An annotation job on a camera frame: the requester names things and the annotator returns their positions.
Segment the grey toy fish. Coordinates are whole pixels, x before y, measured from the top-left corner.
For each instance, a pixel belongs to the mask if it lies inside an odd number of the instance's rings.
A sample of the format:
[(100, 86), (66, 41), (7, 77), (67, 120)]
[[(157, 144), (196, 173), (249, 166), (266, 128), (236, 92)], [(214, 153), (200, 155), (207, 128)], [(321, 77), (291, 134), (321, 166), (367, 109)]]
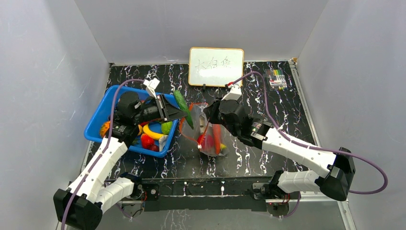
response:
[(199, 131), (200, 134), (203, 134), (206, 129), (206, 118), (204, 114), (199, 115)]

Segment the green toy cucumber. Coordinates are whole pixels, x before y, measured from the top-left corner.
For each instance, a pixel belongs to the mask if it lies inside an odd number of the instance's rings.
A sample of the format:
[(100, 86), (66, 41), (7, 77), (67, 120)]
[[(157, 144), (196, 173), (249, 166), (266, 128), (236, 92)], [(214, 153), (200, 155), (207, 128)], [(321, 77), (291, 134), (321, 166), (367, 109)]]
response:
[(189, 107), (188, 107), (183, 95), (181, 94), (181, 92), (179, 90), (175, 90), (173, 92), (173, 95), (174, 95), (175, 101), (178, 104), (179, 108), (187, 114), (185, 116), (185, 120), (186, 120), (187, 124), (190, 126), (191, 129), (194, 129), (191, 113), (189, 111)]

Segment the red toy apple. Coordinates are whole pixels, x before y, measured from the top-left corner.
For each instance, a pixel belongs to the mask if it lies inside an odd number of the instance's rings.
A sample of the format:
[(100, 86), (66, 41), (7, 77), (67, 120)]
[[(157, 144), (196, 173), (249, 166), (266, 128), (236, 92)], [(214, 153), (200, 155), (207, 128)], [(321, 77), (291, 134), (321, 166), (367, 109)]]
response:
[(210, 134), (201, 134), (198, 139), (198, 144), (200, 146), (201, 152), (213, 152), (214, 151), (214, 141)]

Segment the orange toy carrot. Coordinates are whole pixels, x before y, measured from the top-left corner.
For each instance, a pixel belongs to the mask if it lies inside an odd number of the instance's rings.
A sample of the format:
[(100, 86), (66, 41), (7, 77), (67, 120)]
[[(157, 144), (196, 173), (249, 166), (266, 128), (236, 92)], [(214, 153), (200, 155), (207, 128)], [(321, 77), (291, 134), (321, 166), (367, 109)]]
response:
[(216, 155), (221, 151), (221, 127), (218, 124), (213, 124), (213, 139)]

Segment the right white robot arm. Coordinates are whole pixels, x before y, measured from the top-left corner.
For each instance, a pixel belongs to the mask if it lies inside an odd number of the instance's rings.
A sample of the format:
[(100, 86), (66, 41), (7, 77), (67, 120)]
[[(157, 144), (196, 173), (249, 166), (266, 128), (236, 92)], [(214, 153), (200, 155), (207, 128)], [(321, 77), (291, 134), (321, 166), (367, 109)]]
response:
[(314, 145), (292, 136), (283, 136), (270, 122), (252, 117), (236, 100), (215, 100), (203, 110), (208, 122), (222, 125), (243, 144), (277, 153), (305, 167), (307, 171), (277, 171), (271, 182), (255, 188), (258, 194), (283, 198), (293, 192), (321, 192), (345, 201), (355, 174), (351, 156), (316, 150)]

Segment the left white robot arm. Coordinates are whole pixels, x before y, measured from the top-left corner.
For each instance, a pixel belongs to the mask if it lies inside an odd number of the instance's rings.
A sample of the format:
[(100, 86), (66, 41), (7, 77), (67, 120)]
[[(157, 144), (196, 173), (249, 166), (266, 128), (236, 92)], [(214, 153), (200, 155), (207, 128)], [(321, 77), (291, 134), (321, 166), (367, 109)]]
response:
[(152, 95), (145, 90), (113, 86), (108, 89), (88, 122), (84, 136), (100, 147), (79, 176), (53, 197), (61, 229), (71, 226), (94, 230), (103, 214), (125, 197), (138, 199), (144, 193), (141, 179), (129, 173), (106, 185), (105, 181), (118, 160), (128, 151), (154, 157), (166, 155), (173, 138), (170, 131), (163, 149), (152, 151), (141, 145), (141, 124), (174, 121), (185, 117), (175, 97)]

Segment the clear orange zip bag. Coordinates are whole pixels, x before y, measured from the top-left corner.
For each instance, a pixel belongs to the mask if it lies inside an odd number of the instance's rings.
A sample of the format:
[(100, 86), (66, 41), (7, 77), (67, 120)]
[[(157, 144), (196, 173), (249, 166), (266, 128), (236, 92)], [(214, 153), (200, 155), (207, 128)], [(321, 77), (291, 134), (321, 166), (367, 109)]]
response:
[[(200, 131), (199, 131), (199, 115), (200, 114), (204, 114), (203, 110), (204, 108), (206, 108), (208, 106), (207, 103), (192, 103), (189, 107), (189, 111), (191, 113), (191, 117), (193, 120), (193, 125), (194, 125), (194, 129), (191, 129), (190, 126), (187, 124), (185, 118), (183, 118), (180, 121), (180, 133), (187, 138), (188, 140), (190, 140), (192, 142), (192, 144), (197, 147), (197, 149), (200, 151), (200, 146), (198, 144), (198, 137), (201, 135)], [(225, 139), (224, 139), (224, 135), (226, 132), (226, 129), (220, 125), (221, 127), (221, 143), (226, 145)], [(206, 129), (205, 132), (203, 133), (203, 135), (205, 134), (210, 134), (213, 137), (213, 124), (208, 122), (207, 118), (206, 118)], [(213, 152), (201, 152), (207, 156), (211, 156), (211, 157), (219, 157), (219, 156), (226, 156), (229, 154), (229, 148), (227, 146), (227, 149), (224, 151), (220, 151), (219, 155), (216, 155), (215, 150)]]

